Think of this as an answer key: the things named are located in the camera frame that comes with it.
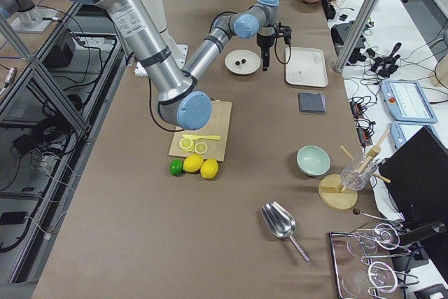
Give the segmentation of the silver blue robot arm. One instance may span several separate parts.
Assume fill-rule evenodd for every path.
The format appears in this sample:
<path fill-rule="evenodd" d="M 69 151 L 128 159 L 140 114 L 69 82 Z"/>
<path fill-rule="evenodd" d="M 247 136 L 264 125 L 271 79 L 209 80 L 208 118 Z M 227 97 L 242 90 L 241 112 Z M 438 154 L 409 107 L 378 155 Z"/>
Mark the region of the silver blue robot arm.
<path fill-rule="evenodd" d="M 221 54 L 233 36 L 248 39 L 256 36 L 264 56 L 271 43 L 265 43 L 268 33 L 279 27 L 279 0 L 257 0 L 247 11 L 217 18 L 211 32 L 195 54 L 179 68 L 170 47 L 151 18 L 148 9 L 164 11 L 162 0 L 71 0 L 93 4 L 104 9 L 137 57 L 157 91 L 157 109 L 163 121 L 185 130 L 204 127 L 211 116 L 212 103 L 208 95 L 196 91 L 198 79 Z"/>
<path fill-rule="evenodd" d="M 35 8 L 33 0 L 1 0 L 1 17 L 10 18 L 14 13 L 24 13 Z"/>

